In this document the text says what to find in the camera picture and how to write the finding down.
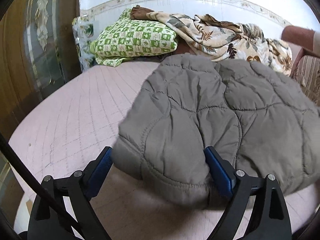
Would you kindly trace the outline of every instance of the green and white pillowcase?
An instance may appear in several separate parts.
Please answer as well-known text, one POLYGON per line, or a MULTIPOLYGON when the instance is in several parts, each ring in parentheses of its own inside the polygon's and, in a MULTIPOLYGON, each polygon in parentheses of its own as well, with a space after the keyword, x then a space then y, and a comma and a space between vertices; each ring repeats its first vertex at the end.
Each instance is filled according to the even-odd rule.
POLYGON ((126 9, 119 19, 106 27, 90 45, 100 65, 116 67, 133 57, 157 56, 177 49, 177 34, 155 21, 130 19, 126 9))

